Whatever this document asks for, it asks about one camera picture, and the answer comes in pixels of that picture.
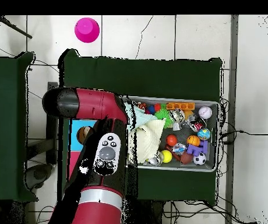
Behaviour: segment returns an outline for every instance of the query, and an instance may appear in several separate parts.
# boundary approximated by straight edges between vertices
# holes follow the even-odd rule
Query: red robot arm
[[[49,224],[121,224],[128,122],[122,100],[110,92],[63,87],[44,95],[43,108],[57,117],[98,120]]]

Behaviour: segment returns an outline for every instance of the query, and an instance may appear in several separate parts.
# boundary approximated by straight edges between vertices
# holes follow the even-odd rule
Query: yellow ball
[[[162,151],[162,154],[164,155],[164,160],[163,160],[164,163],[168,163],[172,160],[172,154],[170,151],[164,150]]]

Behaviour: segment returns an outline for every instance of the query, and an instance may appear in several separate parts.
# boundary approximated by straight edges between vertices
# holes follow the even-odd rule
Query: toy bin
[[[138,164],[140,169],[160,169],[160,170],[179,170],[179,171],[194,171],[194,172],[213,172],[217,168],[218,164],[218,120],[220,116],[220,105],[218,102],[214,101],[201,101],[201,100],[184,100],[184,99],[165,99],[165,98],[152,98],[152,97],[138,97],[129,96],[128,100],[133,100],[135,102],[146,103],[147,106],[154,105],[156,103],[170,103],[170,102],[185,102],[194,103],[195,109],[193,112],[198,115],[198,110],[202,106],[208,106],[212,110],[211,117],[206,120],[206,128],[211,132],[211,137],[208,139],[208,147],[206,154],[206,163],[204,165],[196,165],[192,162],[188,164],[182,164],[172,157],[172,161],[169,163],[162,163],[160,166],[145,166],[143,164]],[[172,128],[163,129],[162,136],[160,138],[161,142],[159,145],[159,150],[164,150],[166,145],[166,137],[169,134],[174,134],[177,137],[179,143],[187,145],[186,140],[190,135],[197,135],[190,127],[182,126],[179,131],[173,131]]]

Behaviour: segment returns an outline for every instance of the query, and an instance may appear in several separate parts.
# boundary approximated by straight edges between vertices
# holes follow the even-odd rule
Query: pink cup
[[[97,39],[100,33],[98,23],[92,18],[82,18],[75,25],[76,37],[84,42],[91,43]]]

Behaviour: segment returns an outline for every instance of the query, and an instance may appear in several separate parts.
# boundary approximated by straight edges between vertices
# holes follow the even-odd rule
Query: green table
[[[36,201],[24,185],[26,69],[34,54],[0,57],[0,200]]]
[[[104,89],[121,95],[219,101],[221,59],[194,61],[79,57],[73,49],[60,57],[64,85]],[[68,125],[64,121],[63,181],[66,180]],[[215,203],[216,172],[139,169],[140,200],[206,200]]]

